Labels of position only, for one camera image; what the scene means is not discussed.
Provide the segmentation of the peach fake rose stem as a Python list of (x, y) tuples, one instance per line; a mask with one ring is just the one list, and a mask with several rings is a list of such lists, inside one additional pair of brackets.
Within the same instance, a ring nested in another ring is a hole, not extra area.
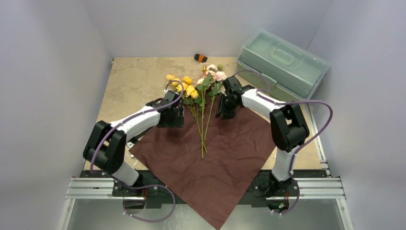
[(217, 71), (216, 65), (209, 65), (203, 67), (203, 77), (197, 81), (196, 85), (196, 92), (198, 93), (198, 97), (194, 99), (194, 102), (199, 105), (199, 111), (201, 112), (201, 122), (200, 122), (200, 132), (201, 132), (201, 158), (204, 158), (204, 154), (206, 153), (205, 150), (205, 143), (204, 143), (204, 113), (205, 113), (205, 106), (206, 106), (206, 92), (209, 87), (215, 82), (213, 77)]

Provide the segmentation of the small orange black object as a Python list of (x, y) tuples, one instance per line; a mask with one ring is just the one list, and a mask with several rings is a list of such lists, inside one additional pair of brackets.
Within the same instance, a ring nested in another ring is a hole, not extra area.
[(195, 54), (194, 59), (200, 63), (205, 63), (207, 61), (208, 57), (206, 57), (205, 55), (202, 55), (202, 54)]

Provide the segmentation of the dark red wrapping paper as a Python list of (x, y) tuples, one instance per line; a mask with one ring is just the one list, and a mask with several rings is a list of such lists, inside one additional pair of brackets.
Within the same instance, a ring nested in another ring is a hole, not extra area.
[[(214, 182), (237, 187), (252, 182), (275, 149), (270, 123), (248, 108), (238, 108), (232, 119), (211, 114), (201, 158), (201, 140), (189, 110), (184, 127), (148, 131), (131, 152), (169, 189), (177, 183)], [(221, 201), (213, 209), (189, 205), (215, 229), (220, 229), (236, 205)]]

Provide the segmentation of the yellow fake flower stem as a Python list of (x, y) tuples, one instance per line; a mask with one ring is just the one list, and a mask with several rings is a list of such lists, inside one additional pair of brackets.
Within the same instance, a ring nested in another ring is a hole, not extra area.
[(201, 122), (201, 112), (199, 111), (199, 105), (197, 105), (194, 102), (194, 99), (198, 97), (198, 93), (196, 92), (196, 85), (197, 83), (194, 83), (194, 81), (186, 76), (183, 77), (182, 79), (176, 78), (174, 75), (167, 75), (165, 77), (165, 80), (167, 82), (167, 87), (174, 89), (178, 93), (182, 93), (182, 103), (185, 105), (189, 111), (191, 112), (194, 121), (196, 125), (198, 126), (198, 132), (199, 136), (201, 138), (201, 132), (200, 132), (200, 122)]

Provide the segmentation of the green plastic toolbox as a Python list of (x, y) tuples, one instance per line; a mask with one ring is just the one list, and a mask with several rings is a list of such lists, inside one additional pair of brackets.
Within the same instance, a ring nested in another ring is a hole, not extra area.
[(237, 72), (280, 101), (309, 100), (330, 63), (268, 32), (257, 31), (240, 49)]

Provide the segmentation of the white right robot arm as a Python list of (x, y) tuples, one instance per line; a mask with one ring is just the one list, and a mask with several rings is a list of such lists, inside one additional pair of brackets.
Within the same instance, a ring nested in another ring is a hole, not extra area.
[(296, 152), (310, 134), (300, 106), (272, 99), (251, 85), (242, 86), (235, 76), (223, 81), (223, 86), (225, 92), (220, 95), (216, 117), (233, 118), (236, 108), (240, 106), (253, 109), (270, 120), (271, 137), (277, 154), (265, 196), (282, 194), (293, 182)]

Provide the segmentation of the pink fake rose stem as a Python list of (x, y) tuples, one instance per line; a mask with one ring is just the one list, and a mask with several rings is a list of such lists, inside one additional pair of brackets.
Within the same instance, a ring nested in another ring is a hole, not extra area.
[(205, 132), (204, 132), (204, 138), (203, 138), (203, 139), (206, 139), (209, 124), (210, 124), (210, 118), (211, 118), (211, 114), (213, 111), (214, 102), (216, 100), (217, 95), (220, 92), (220, 88), (222, 87), (222, 81), (224, 81), (227, 78), (227, 75), (224, 73), (223, 64), (218, 64), (218, 65), (211, 64), (211, 65), (205, 66), (203, 68), (203, 70), (205, 70), (204, 75), (203, 75), (204, 77), (207, 77), (208, 74), (211, 76), (211, 78), (209, 80), (210, 85), (208, 86), (208, 89), (209, 89), (208, 96), (211, 99), (210, 112), (209, 112), (209, 117), (208, 117), (208, 121), (207, 121)]

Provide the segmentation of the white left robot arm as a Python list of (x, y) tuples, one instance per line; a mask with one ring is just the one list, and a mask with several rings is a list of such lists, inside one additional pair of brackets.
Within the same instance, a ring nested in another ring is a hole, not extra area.
[(114, 191), (137, 196), (144, 191), (158, 192), (159, 183), (145, 185), (143, 176), (124, 160), (128, 141), (140, 137), (152, 127), (183, 127), (182, 96), (167, 91), (163, 98), (148, 102), (141, 110), (123, 119), (97, 122), (85, 145), (83, 158), (114, 179)]

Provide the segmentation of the aluminium frame rail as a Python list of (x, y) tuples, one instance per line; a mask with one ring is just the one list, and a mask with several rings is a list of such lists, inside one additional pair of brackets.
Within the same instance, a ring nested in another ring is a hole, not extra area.
[(266, 197), (275, 150), (269, 121), (238, 108), (212, 117), (200, 156), (194, 119), (154, 128), (132, 152), (148, 192), (131, 191), (100, 171), (70, 182), (61, 230), (351, 230), (345, 193), (327, 167), (295, 170), (295, 182)]

